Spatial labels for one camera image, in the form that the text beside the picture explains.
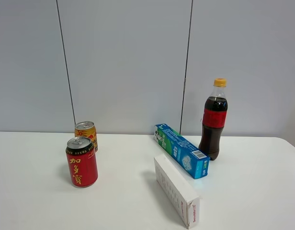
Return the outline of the red herbal tea can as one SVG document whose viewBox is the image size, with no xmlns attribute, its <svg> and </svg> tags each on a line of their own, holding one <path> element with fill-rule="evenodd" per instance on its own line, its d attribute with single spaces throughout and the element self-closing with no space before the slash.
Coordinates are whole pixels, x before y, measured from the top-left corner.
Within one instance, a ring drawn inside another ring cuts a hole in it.
<svg viewBox="0 0 295 230">
<path fill-rule="evenodd" d="M 88 187 L 98 179 L 95 148 L 91 139 L 78 136 L 67 142 L 66 156 L 71 181 L 76 187 Z"/>
</svg>

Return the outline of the white cardboard box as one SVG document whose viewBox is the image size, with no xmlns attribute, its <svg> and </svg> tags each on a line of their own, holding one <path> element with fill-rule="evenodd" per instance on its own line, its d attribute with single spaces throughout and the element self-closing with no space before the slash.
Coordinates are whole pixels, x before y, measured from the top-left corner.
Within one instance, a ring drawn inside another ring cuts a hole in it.
<svg viewBox="0 0 295 230">
<path fill-rule="evenodd" d="M 200 197 L 164 155 L 154 158 L 156 180 L 189 230 L 199 223 Z"/>
</svg>

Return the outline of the cola bottle with yellow cap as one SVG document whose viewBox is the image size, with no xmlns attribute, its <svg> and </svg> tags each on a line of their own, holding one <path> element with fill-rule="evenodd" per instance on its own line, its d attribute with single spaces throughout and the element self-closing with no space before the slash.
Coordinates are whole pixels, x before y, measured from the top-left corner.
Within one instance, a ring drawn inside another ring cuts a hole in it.
<svg viewBox="0 0 295 230">
<path fill-rule="evenodd" d="M 204 105 L 199 150 L 214 161 L 219 155 L 220 138 L 225 126 L 228 102 L 224 93 L 227 80 L 214 80 L 214 89 Z"/>
</svg>

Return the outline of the gold energy drink can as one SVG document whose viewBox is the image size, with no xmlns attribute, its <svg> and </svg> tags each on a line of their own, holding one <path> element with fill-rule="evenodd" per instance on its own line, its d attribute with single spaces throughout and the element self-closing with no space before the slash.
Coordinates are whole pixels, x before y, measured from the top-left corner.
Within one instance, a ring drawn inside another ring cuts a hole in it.
<svg viewBox="0 0 295 230">
<path fill-rule="evenodd" d="M 84 136 L 94 144 L 95 152 L 98 151 L 97 131 L 92 121 L 82 121 L 75 125 L 75 137 Z"/>
</svg>

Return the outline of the blue green toothpaste box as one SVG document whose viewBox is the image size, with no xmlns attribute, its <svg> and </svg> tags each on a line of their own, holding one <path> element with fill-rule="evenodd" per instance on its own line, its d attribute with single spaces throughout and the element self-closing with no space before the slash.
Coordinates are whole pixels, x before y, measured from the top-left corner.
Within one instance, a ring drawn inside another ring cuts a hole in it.
<svg viewBox="0 0 295 230">
<path fill-rule="evenodd" d="M 193 179 L 208 175 L 210 158 L 167 124 L 155 125 L 154 140 Z"/>
</svg>

